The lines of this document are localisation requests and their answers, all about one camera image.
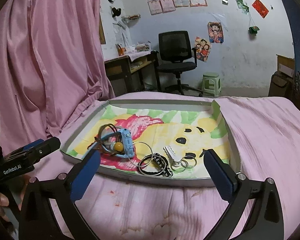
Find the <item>white key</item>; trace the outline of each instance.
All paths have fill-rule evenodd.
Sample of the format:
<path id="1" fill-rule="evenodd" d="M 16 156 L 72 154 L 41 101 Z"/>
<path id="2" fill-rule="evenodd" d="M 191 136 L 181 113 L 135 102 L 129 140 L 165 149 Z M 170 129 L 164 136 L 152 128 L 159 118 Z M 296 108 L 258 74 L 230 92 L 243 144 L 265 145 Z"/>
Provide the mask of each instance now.
<path id="1" fill-rule="evenodd" d="M 173 160 L 172 166 L 179 167 L 181 165 L 182 158 L 174 153 L 170 145 L 165 146 L 163 149 L 166 154 Z"/>

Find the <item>chair armrest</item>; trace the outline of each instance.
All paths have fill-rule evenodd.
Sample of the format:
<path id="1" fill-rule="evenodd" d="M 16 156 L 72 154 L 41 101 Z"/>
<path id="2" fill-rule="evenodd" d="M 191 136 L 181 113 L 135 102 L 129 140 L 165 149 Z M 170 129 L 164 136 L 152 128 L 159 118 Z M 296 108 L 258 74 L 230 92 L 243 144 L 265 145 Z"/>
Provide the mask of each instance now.
<path id="1" fill-rule="evenodd" d="M 192 48 L 193 54 L 194 54 L 194 63 L 197 65 L 197 48 Z"/>

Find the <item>human hand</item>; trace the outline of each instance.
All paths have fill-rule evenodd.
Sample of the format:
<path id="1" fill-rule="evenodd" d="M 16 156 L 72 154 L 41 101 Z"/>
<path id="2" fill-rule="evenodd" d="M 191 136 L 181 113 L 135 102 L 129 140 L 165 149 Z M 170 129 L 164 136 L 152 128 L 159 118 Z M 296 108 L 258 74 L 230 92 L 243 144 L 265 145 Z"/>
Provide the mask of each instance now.
<path id="1" fill-rule="evenodd" d="M 22 201 L 25 196 L 26 187 L 29 183 L 30 176 L 25 174 L 25 175 L 22 175 L 22 178 L 24 181 L 24 186 L 20 193 L 21 203 L 19 204 L 19 210 L 21 210 Z M 2 193 L 0 193 L 0 217 L 2 217 L 5 221 L 9 222 L 9 218 L 7 217 L 7 215 L 5 214 L 4 209 L 3 209 L 3 207 L 7 207 L 7 206 L 9 206 L 8 198 L 5 195 L 3 195 Z"/>

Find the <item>green plastic stool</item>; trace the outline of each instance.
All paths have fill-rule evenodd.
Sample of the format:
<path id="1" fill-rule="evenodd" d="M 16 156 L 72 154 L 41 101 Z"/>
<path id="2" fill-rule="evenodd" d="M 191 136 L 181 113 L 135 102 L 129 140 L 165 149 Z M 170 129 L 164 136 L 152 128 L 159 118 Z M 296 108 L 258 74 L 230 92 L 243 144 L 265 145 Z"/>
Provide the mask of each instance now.
<path id="1" fill-rule="evenodd" d="M 206 92 L 209 94 L 213 94 L 214 97 L 220 96 L 221 83 L 218 73 L 206 72 L 203 74 L 202 91 L 203 93 Z"/>

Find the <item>black mesh backrest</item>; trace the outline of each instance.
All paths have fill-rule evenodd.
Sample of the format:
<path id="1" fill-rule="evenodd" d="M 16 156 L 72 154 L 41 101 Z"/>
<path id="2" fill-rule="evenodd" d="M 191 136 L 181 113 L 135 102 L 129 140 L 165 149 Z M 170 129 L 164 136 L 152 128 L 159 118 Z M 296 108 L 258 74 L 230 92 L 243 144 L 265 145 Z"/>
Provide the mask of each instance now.
<path id="1" fill-rule="evenodd" d="M 159 49 L 162 60 L 184 61 L 192 57 L 191 43 L 187 31 L 159 34 Z"/>

